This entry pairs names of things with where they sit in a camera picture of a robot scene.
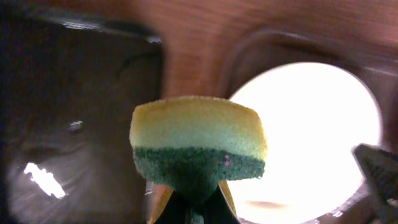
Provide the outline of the white plate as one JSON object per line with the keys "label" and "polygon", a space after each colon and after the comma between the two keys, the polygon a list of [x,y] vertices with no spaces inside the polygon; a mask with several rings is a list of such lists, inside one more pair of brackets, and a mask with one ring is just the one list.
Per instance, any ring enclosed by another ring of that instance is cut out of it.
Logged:
{"label": "white plate", "polygon": [[373,94],[333,65],[273,68],[246,82],[231,101],[258,113],[268,143],[262,178],[229,182],[236,212],[249,222],[304,223],[337,209],[363,183],[353,148],[381,143]]}

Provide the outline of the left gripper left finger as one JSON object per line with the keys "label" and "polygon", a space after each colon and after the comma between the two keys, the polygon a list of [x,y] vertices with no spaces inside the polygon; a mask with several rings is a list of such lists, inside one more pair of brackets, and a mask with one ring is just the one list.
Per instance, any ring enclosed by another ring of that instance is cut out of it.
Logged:
{"label": "left gripper left finger", "polygon": [[240,224],[225,180],[203,204],[192,205],[181,194],[165,187],[157,198],[147,224]]}

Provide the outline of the green yellow sponge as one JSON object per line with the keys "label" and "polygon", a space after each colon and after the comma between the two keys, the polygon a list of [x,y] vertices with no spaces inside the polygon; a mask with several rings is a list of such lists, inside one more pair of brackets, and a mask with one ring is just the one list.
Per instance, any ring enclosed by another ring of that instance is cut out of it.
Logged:
{"label": "green yellow sponge", "polygon": [[223,98],[184,96],[135,107],[129,140],[138,173],[194,205],[220,182],[264,174],[267,140],[259,115]]}

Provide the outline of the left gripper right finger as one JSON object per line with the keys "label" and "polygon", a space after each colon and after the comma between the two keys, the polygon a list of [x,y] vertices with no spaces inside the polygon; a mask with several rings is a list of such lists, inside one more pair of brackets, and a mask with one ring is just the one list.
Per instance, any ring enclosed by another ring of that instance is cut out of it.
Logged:
{"label": "left gripper right finger", "polygon": [[397,223],[397,155],[367,144],[356,146],[353,155],[377,217],[382,223]]}

